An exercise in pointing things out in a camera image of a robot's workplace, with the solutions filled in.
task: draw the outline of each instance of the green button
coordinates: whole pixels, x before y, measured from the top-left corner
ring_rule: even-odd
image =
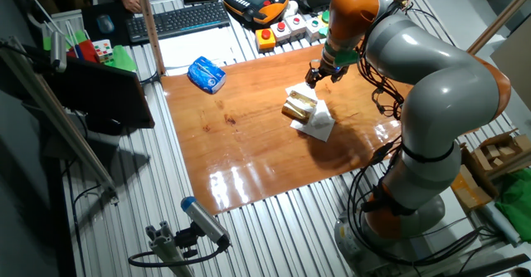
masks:
[[[328,23],[330,19],[330,11],[323,12],[321,19],[323,19],[323,22]]]
[[[329,28],[323,27],[319,29],[319,34],[321,35],[321,37],[325,37],[327,34],[329,34]]]

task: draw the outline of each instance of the blue package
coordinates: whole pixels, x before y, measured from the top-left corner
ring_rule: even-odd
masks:
[[[188,67],[188,78],[209,94],[217,93],[225,84],[225,72],[203,56]]]

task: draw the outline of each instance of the person's hand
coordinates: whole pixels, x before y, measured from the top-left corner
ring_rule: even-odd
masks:
[[[139,0],[122,0],[126,10],[130,12],[142,12]]]

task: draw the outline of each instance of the computer mouse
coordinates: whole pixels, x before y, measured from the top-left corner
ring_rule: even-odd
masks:
[[[114,24],[110,20],[109,15],[99,15],[96,18],[96,21],[98,22],[98,28],[100,29],[101,33],[109,34],[114,31]]]

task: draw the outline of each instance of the metal grating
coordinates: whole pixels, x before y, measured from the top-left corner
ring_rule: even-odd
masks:
[[[412,1],[416,7],[434,13],[426,0]],[[151,2],[155,13],[184,7],[183,0]],[[450,42],[450,37],[435,21],[413,13],[409,17],[431,34]],[[76,23],[74,28],[77,24],[82,26],[80,13],[59,19],[60,22],[67,20]],[[259,54],[254,34],[238,22],[232,20],[231,26],[223,29],[231,38],[233,53],[224,65],[323,42],[309,44],[301,40],[276,47],[274,52]],[[149,45],[126,50],[137,62],[141,80],[155,72]],[[177,231],[190,223],[179,204],[183,197],[192,195],[192,188],[163,88],[153,83],[146,85],[144,91],[155,128],[130,131],[119,140],[118,152],[110,166],[110,174],[117,185],[117,205],[110,204],[105,194],[96,190],[77,202],[80,247],[73,224],[74,210],[67,203],[79,276],[173,276],[168,269],[140,269],[127,262],[130,255],[149,250],[144,232],[146,226],[165,220]],[[511,129],[514,126],[506,114],[502,114],[459,140],[475,148],[488,137]],[[218,215],[231,234],[233,247],[213,260],[193,265],[196,276],[352,276],[353,272],[334,244],[333,228],[337,216],[346,208],[348,186],[354,174],[345,173]],[[83,170],[82,164],[75,164],[69,175],[71,185],[68,177],[63,178],[66,197],[75,197],[95,185],[94,177]],[[368,184],[375,182],[382,172],[375,167],[366,175],[364,189],[368,189]],[[210,241],[201,239],[198,250],[199,255],[204,256],[211,254],[214,247]]]

